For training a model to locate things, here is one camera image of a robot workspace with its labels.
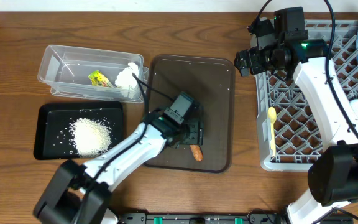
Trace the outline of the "yellow green snack wrapper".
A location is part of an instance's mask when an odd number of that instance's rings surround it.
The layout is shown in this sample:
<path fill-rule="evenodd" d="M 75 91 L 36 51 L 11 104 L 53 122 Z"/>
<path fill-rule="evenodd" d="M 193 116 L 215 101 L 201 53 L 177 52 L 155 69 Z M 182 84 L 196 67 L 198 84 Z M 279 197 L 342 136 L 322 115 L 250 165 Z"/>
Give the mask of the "yellow green snack wrapper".
<path fill-rule="evenodd" d="M 91 80 L 93 86 L 102 86 L 112 88 L 114 85 L 105 77 L 99 70 L 93 71 L 88 75 L 88 78 Z"/>

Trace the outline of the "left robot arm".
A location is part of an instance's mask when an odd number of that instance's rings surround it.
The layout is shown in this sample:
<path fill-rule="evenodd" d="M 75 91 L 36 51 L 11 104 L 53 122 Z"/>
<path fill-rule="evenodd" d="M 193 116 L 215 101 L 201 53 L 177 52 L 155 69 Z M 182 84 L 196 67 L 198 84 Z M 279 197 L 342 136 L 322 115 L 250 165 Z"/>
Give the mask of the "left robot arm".
<path fill-rule="evenodd" d="M 65 161 L 33 209 L 41 223 L 117 223 L 108 209 L 112 192 L 140 165 L 166 146 L 183 144 L 200 128 L 200 108 L 156 108 L 135 131 L 108 152 L 79 165 Z"/>

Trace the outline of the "yellow plastic spoon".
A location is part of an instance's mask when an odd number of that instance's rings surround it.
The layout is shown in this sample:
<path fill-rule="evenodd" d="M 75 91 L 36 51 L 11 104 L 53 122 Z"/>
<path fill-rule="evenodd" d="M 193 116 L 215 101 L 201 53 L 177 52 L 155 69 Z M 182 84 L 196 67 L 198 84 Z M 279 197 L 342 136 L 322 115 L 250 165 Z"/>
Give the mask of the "yellow plastic spoon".
<path fill-rule="evenodd" d="M 272 157 L 275 157 L 277 154 L 277 150 L 276 150 L 276 144 L 275 144 L 275 129 L 274 129 L 274 124 L 277 120 L 277 112 L 275 110 L 274 107 L 270 107 L 268 109 L 268 119 L 270 121 L 270 149 L 272 151 Z"/>

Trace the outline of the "orange carrot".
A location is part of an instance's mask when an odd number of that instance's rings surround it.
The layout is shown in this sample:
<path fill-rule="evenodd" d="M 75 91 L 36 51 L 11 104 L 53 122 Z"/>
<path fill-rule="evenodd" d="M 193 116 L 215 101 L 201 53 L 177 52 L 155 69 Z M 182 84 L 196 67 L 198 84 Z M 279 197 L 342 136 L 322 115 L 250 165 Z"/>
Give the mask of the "orange carrot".
<path fill-rule="evenodd" d="M 203 153 L 199 145 L 190 145 L 190 149 L 196 161 L 203 160 Z"/>

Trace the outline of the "white tissue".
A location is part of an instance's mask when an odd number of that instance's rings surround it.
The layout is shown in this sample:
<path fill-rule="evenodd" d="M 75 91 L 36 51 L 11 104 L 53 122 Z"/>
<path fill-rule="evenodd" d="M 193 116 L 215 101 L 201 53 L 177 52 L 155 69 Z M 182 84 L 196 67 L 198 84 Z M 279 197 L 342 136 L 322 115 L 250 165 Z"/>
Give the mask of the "white tissue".
<path fill-rule="evenodd" d="M 120 90 L 123 97 L 130 100 L 133 100 L 138 92 L 138 84 L 134 76 L 139 77 L 139 67 L 137 64 L 130 62 L 123 71 L 119 72 L 114 81 L 116 88 Z"/>

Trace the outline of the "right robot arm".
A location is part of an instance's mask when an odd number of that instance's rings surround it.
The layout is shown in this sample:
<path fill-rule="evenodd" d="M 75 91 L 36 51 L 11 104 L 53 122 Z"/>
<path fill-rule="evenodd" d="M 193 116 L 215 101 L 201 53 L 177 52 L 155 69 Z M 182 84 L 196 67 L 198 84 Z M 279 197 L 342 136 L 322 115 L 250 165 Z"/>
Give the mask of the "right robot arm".
<path fill-rule="evenodd" d="M 239 51 L 235 67 L 243 77 L 284 70 L 304 94 L 317 123 L 323 154 L 308 170 L 308 189 L 276 223 L 319 223 L 358 202 L 358 117 L 339 80 L 331 49 L 323 39 L 277 41 Z"/>

